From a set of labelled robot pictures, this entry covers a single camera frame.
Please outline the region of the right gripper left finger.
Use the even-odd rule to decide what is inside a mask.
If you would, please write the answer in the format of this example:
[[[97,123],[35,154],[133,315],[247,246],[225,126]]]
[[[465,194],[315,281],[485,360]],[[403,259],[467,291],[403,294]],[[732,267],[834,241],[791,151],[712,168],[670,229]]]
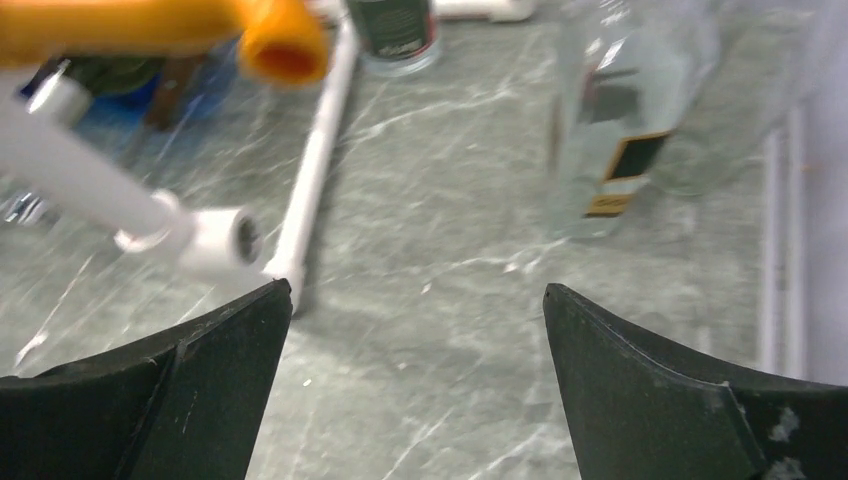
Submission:
[[[121,347],[1,380],[5,479],[242,479],[292,316],[275,280]]]

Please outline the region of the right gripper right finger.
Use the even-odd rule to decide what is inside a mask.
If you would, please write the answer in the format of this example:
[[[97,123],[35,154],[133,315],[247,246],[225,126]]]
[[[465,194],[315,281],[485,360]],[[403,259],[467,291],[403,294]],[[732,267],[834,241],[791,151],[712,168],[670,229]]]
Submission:
[[[846,477],[845,387],[703,354],[561,284],[543,310],[583,478]]]

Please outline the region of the clear bottle black cap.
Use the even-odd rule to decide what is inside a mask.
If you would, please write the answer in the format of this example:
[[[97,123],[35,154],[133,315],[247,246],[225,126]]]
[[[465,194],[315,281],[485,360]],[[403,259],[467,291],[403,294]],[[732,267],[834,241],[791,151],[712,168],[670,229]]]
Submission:
[[[715,67],[716,21],[706,1],[572,1],[556,47],[549,226],[603,237]]]

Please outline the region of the wide clear jar bottle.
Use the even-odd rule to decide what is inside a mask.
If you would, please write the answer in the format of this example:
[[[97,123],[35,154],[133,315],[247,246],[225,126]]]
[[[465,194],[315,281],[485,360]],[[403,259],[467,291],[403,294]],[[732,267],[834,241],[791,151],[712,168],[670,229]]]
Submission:
[[[759,149],[796,97],[798,63],[820,1],[700,1],[695,27],[706,64],[651,182],[672,194],[705,193]]]

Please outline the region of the brown wooden wine rack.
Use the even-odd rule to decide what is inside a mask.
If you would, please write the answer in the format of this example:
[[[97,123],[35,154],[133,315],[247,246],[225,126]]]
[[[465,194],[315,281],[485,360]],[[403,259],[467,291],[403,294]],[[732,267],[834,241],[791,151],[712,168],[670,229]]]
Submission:
[[[173,125],[183,97],[207,58],[208,55],[202,53],[169,58],[165,61],[153,98],[143,118],[146,127],[166,131]]]

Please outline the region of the green wine bottle silver cap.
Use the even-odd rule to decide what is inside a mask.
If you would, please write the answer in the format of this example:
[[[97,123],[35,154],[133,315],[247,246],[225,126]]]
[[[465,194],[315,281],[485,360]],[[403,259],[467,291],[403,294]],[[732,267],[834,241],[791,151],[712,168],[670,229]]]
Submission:
[[[20,93],[29,114],[70,128],[99,100],[130,110],[152,99],[161,57],[63,56],[43,64]]]

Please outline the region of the standing clear flask bottle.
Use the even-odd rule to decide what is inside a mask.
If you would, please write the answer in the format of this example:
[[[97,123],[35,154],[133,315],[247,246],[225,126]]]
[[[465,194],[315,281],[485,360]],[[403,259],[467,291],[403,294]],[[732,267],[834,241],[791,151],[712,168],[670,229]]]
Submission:
[[[438,19],[431,0],[347,0],[367,70],[397,78],[436,62],[441,54]]]

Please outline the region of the orange pipe tap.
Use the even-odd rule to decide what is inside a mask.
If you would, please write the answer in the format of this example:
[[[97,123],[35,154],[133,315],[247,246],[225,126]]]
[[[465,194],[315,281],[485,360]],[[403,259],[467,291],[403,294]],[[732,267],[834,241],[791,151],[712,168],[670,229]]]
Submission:
[[[1,65],[59,54],[186,56],[240,39],[243,71],[286,86],[329,68],[322,23],[302,1],[4,1]]]

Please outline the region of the white PVC pipe frame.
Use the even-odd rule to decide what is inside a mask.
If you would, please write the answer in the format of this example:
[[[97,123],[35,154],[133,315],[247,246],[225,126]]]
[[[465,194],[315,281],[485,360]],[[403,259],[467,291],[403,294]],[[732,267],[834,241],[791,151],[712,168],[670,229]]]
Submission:
[[[55,204],[115,233],[125,252],[155,258],[234,298],[274,279],[298,300],[324,180],[358,59],[354,27],[340,1],[302,1],[320,19],[329,68],[273,256],[259,265],[254,217],[242,207],[190,210],[151,191],[53,121],[29,114],[18,92],[39,64],[1,65],[1,169]]]

